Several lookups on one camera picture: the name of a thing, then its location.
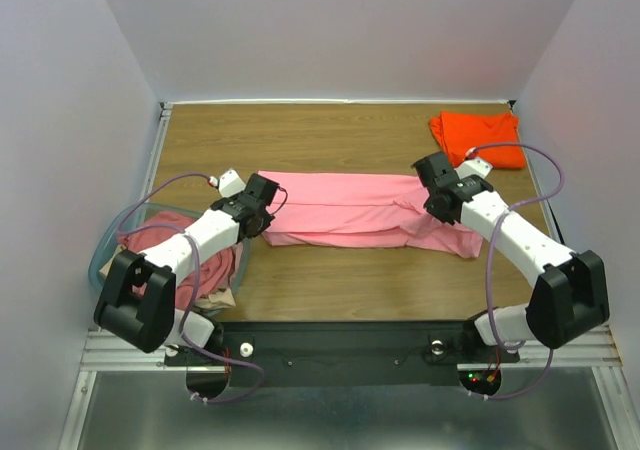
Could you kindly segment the light pink t shirt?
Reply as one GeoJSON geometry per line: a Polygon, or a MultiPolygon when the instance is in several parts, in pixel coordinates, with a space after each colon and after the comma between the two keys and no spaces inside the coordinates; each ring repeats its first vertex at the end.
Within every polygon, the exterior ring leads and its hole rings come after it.
{"type": "Polygon", "coordinates": [[[428,197],[416,176],[260,171],[277,182],[275,214],[264,231],[272,246],[413,247],[473,259],[483,237],[444,224],[423,208],[428,197]]]}

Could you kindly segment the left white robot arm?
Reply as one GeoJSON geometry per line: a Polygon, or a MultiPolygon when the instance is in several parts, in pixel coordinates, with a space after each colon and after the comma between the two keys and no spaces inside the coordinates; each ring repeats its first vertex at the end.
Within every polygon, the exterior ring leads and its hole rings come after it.
{"type": "Polygon", "coordinates": [[[192,311],[203,262],[262,234],[275,214],[269,210],[284,190],[256,173],[248,181],[233,169],[202,176],[220,198],[184,229],[139,252],[115,255],[97,300],[93,320],[144,353],[162,346],[188,346],[199,363],[215,362],[223,341],[215,324],[192,311]]]}

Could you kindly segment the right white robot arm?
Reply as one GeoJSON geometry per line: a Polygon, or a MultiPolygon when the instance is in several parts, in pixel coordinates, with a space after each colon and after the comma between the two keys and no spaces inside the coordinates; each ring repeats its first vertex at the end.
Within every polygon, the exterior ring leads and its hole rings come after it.
{"type": "Polygon", "coordinates": [[[482,360],[496,346],[515,351],[537,341],[556,350],[604,324],[610,317],[602,259],[593,251],[578,253],[552,240],[508,205],[487,181],[491,166],[475,157],[453,167],[442,152],[412,165],[428,192],[426,212],[445,224],[461,224],[501,253],[532,288],[522,305],[497,308],[491,272],[487,271],[484,313],[472,318],[460,336],[463,354],[482,360]]]}

